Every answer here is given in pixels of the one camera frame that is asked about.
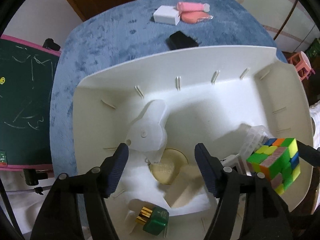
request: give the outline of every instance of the pink bottle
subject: pink bottle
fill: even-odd
[[[203,11],[209,12],[210,5],[207,3],[195,3],[195,2],[178,2],[177,9],[179,14],[182,12],[196,12],[196,11]]]

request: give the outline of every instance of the white charger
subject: white charger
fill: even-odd
[[[180,21],[179,11],[175,6],[161,5],[154,13],[153,18],[156,23],[177,25]]]

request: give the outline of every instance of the stool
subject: stool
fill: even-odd
[[[296,67],[296,71],[301,81],[305,78],[309,79],[309,76],[312,73],[315,74],[315,71],[311,68],[307,55],[303,51],[300,51],[288,58],[288,62]]]

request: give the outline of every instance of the white plastic bin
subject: white plastic bin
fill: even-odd
[[[220,160],[238,153],[248,125],[263,125],[275,137],[295,137],[313,145],[303,87],[295,68],[276,58],[275,48],[199,47],[125,62],[80,82],[73,104],[79,174],[111,156],[155,99],[163,99],[170,109],[166,148],[181,151],[189,164],[196,165],[194,147],[199,142]],[[310,185],[312,167],[300,161],[301,175],[283,195],[290,210]],[[133,229],[145,202],[169,211],[167,239],[204,238],[216,208],[212,195],[204,188],[185,207],[171,209],[163,199],[165,190],[152,176],[145,156],[129,154],[117,197],[106,200],[120,239],[153,238],[139,225]],[[240,228],[238,221],[235,239]]]

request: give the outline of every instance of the beige disc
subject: beige disc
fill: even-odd
[[[165,149],[158,164],[151,164],[152,175],[162,184],[170,185],[180,172],[180,168],[188,165],[188,160],[182,152],[175,149]]]

